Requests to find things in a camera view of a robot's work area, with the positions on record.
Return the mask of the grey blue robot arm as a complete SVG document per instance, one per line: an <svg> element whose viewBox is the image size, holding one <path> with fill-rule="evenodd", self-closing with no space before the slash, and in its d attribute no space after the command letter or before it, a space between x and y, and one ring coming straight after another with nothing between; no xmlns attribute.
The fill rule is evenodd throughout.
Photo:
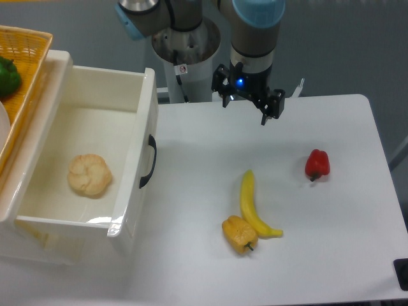
<svg viewBox="0 0 408 306"><path fill-rule="evenodd" d="M261 122L278 119L285 92L271 89L270 73L285 1L214 1L231 27L229 63L212 69L221 34L203 15L201 1L117 1L115 12L133 40L151 38L152 48L171 69L166 81L186 103L204 88L218 93L223 107L235 98L251 101Z"/></svg>

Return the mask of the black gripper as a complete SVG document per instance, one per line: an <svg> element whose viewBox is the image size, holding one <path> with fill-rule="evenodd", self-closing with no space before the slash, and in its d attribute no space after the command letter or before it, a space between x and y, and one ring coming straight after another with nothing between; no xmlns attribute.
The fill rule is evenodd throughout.
<svg viewBox="0 0 408 306"><path fill-rule="evenodd" d="M284 111L286 92L283 89L269 89L272 65L257 73L247 73L234 65L220 64L212 75L211 90L222 98L222 107L226 108L234 96L253 101L262 113L261 125L269 119L278 119Z"/></svg>

